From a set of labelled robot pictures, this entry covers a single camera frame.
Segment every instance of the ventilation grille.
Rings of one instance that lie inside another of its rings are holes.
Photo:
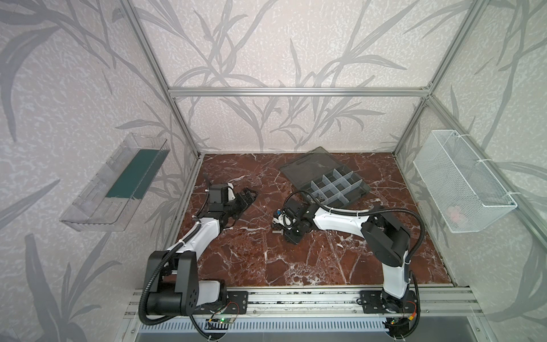
[[[203,331],[207,329],[206,320],[196,319],[197,324]],[[252,332],[384,332],[387,329],[383,326],[385,318],[362,317],[362,318],[238,318],[232,324],[217,324],[218,328],[227,327],[230,332],[252,333]],[[140,333],[193,333],[195,332],[189,318],[174,318],[156,326],[141,326]]]

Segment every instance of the transparent plastic box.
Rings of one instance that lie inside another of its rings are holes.
[[[127,135],[60,221],[77,231],[123,231],[170,149],[167,139]]]
[[[414,165],[453,233],[481,231],[517,207],[455,130],[432,131]]]

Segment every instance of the clear plastic tray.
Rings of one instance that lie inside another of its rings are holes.
[[[167,139],[127,135],[60,221],[77,231],[123,231],[170,149]]]

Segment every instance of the black cable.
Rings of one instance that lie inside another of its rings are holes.
[[[201,330],[200,326],[197,325],[196,319],[194,318],[193,315],[190,315],[190,320],[191,320],[192,325],[194,326],[194,328],[197,330],[197,332],[198,332],[203,338],[206,338],[208,341],[218,341],[219,339],[221,339],[222,337],[224,337],[224,335],[226,335],[226,333],[223,333],[222,336],[219,337],[219,338],[212,338],[212,335],[207,335],[203,330]]]
[[[405,338],[407,338],[408,336],[410,336],[410,334],[412,334],[414,332],[414,330],[416,330],[416,328],[418,327],[418,323],[420,322],[420,311],[421,311],[421,308],[420,308],[420,293],[418,291],[418,282],[416,281],[416,276],[414,275],[414,272],[410,271],[410,275],[412,277],[412,281],[414,282],[414,291],[416,293],[416,317],[414,318],[415,321],[414,321],[414,324],[412,325],[412,327],[410,327],[409,331],[405,334],[402,334],[402,335],[394,335],[394,336],[391,336],[393,337],[394,339],[397,339],[397,340],[404,340]]]
[[[203,174],[203,177],[205,178],[205,181],[207,182],[207,195],[205,196],[205,201],[203,201],[203,204],[201,205],[201,208],[199,209],[199,211],[196,214],[196,217],[198,217],[201,214],[203,209],[205,209],[205,206],[209,203],[209,193],[211,191],[211,181],[209,180],[209,178],[207,177],[207,175],[205,173]]]
[[[407,213],[407,214],[410,214],[412,216],[414,216],[414,218],[418,221],[418,224],[420,225],[420,235],[418,237],[418,241],[416,241],[416,243],[414,244],[414,246],[412,247],[412,249],[409,251],[408,255],[406,256],[406,259],[405,259],[405,262],[406,263],[409,263],[410,262],[410,258],[412,258],[412,256],[414,255],[414,253],[416,253],[416,251],[418,250],[418,248],[420,247],[420,245],[422,245],[422,242],[423,240],[426,238],[426,225],[425,223],[423,222],[422,218],[420,217],[420,215],[418,215],[417,213],[415,213],[414,211],[412,210],[408,210],[406,208],[385,208],[385,209],[378,209],[378,210],[368,210],[368,211],[355,211],[355,212],[347,212],[347,211],[339,211],[335,208],[330,208],[330,207],[327,207],[323,204],[321,204],[315,197],[313,197],[310,192],[306,191],[306,190],[297,190],[293,193],[291,193],[287,199],[285,199],[285,203],[283,204],[283,206],[285,206],[285,204],[287,204],[287,201],[294,195],[296,194],[306,194],[308,195],[309,197],[311,197],[311,199],[323,210],[325,211],[328,211],[330,213],[333,213],[333,214],[337,214],[337,215],[343,215],[343,216],[369,216],[369,215],[376,215],[376,214],[382,214],[382,213],[385,213],[385,212],[404,212],[404,213]]]
[[[156,278],[160,274],[160,272],[163,269],[164,265],[166,263],[168,263],[174,257],[174,255],[177,253],[177,251],[181,247],[183,247],[187,241],[189,241],[192,237],[194,237],[194,235],[197,234],[197,232],[200,230],[200,228],[201,228],[201,223],[198,223],[197,227],[194,229],[194,231],[192,231],[190,234],[188,234],[188,236],[186,236],[183,241],[176,244],[169,252],[167,252],[167,254],[165,254],[165,256],[161,259],[158,266],[152,272],[152,275],[150,276],[150,280],[148,280],[148,283],[142,289],[141,300],[138,303],[138,318],[141,320],[141,322],[144,325],[154,326],[156,324],[161,324],[165,321],[168,321],[168,320],[172,319],[173,317],[176,317],[176,316],[163,316],[163,317],[155,318],[155,319],[151,320],[146,316],[147,315],[147,308],[146,307],[147,307],[147,303],[148,303],[148,297],[150,297],[150,288],[152,288],[152,284],[154,283],[154,281],[156,280]]]

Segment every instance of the red wire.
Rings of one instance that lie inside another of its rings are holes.
[[[411,301],[409,301],[409,300],[407,300],[407,302],[408,302],[408,303],[411,303],[411,304],[414,304],[414,312],[413,312],[412,314],[415,314],[415,313],[416,313],[416,309],[417,309],[416,303],[411,302]]]

